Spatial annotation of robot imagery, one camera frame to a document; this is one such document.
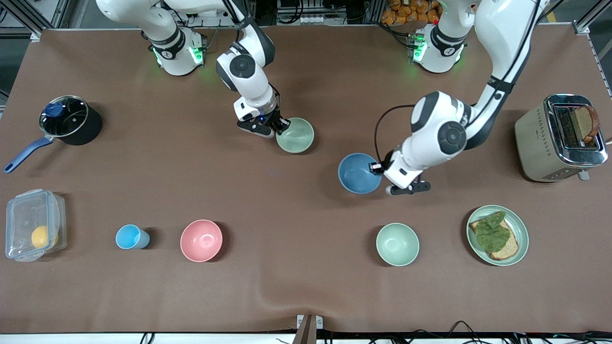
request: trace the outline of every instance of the stainless steel toaster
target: stainless steel toaster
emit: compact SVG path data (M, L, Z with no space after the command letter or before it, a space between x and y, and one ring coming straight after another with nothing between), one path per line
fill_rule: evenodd
M529 179L558 182L578 174L588 180L586 171L606 162L601 128L589 143L577 135L571 113L584 105L592 106L582 95L553 94L517 121L518 155Z

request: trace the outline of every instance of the green plate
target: green plate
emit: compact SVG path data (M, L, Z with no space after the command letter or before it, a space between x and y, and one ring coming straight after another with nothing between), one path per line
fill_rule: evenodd
M510 229L514 232L514 236L516 237L517 243L518 243L517 254L515 254L514 256L511 256L510 258L506 260L491 259L491 257L489 257L489 254L480 246L480 244L478 244L478 241L476 241L476 234L474 233L472 228L469 227L470 223L474 221L478 221L480 219L484 219L485 217L491 215L494 212L498 212L498 211L506 212L506 217L505 217L506 223L508 223L508 227L510 227ZM529 235L527 234L527 228L525 227L525 224L523 223L521 218L518 215L516 215L513 211L511 211L510 209L504 208L502 206L494 206L494 205L482 206L476 209L472 213L472 215L469 216L468 225L467 225L466 230L467 230L469 245L472 247L474 252L476 252L476 254L482 258L482 260L486 261L489 264L493 264L497 266L510 266L510 265L516 264L519 261L521 261L521 259L523 259L525 254L527 254L527 249L529 248Z

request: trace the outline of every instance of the blue bowl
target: blue bowl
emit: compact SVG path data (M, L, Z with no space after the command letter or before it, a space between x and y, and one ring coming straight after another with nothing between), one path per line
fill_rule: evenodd
M370 172L370 163L373 162L376 160L364 153L347 155L338 166L338 178L342 186L360 195L376 190L383 176Z

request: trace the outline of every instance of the saucepan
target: saucepan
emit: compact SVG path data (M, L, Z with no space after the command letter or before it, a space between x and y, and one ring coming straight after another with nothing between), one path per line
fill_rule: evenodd
M39 126L45 136L27 145L4 167L5 173L15 171L36 149L48 146L56 138L74 146L90 142L100 133L102 118L82 98L64 95L45 106Z

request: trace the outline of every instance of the sandwich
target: sandwich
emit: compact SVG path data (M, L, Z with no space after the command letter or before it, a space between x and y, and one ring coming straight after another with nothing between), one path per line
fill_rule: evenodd
M478 244L492 260L506 260L518 252L517 238L506 223L505 216L506 212L498 211L469 224Z

